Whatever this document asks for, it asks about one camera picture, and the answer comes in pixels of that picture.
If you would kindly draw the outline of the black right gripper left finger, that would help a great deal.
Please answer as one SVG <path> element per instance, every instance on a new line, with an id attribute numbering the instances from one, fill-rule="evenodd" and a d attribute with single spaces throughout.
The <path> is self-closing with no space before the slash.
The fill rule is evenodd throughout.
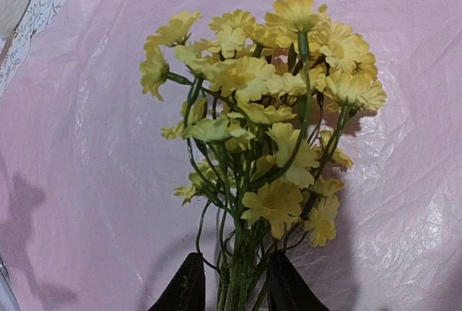
<path id="1" fill-rule="evenodd" d="M 149 311 L 204 311 L 206 281 L 201 253 L 189 253 Z"/>

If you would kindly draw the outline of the pink wrapping paper sheet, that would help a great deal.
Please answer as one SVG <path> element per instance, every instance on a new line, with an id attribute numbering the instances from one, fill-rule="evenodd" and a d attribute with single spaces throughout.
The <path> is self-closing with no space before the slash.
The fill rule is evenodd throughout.
<path id="1" fill-rule="evenodd" d="M 1 100 L 1 254 L 24 310 L 144 310 L 194 248 L 187 89 L 141 92 L 143 46 L 171 16 L 276 0 L 67 0 Z M 316 0 L 362 34 L 388 100 L 351 123 L 337 236 L 291 252 L 333 310 L 461 308 L 461 0 Z"/>

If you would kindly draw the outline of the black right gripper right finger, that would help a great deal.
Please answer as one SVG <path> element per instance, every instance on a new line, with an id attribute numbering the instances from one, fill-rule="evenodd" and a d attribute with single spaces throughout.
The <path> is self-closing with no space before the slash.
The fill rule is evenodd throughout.
<path id="1" fill-rule="evenodd" d="M 269 310 L 329 311 L 282 250 L 271 254 L 266 271 Z"/>

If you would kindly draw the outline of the yellow small flower sprig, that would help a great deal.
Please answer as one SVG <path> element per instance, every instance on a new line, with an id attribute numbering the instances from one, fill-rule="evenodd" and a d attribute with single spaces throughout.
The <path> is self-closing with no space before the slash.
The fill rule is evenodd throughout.
<path id="1" fill-rule="evenodd" d="M 183 11 L 144 44 L 142 92 L 187 86 L 180 121 L 162 130 L 182 139 L 192 171 L 175 195 L 219 211 L 219 310 L 257 310 L 258 284 L 278 250 L 314 248 L 336 237 L 344 184 L 326 169 L 350 169 L 339 148 L 347 124 L 387 99 L 369 43 L 333 22 L 315 0 L 277 0 L 258 23 L 237 9 L 214 17 L 213 40 L 191 40 L 200 12 Z"/>

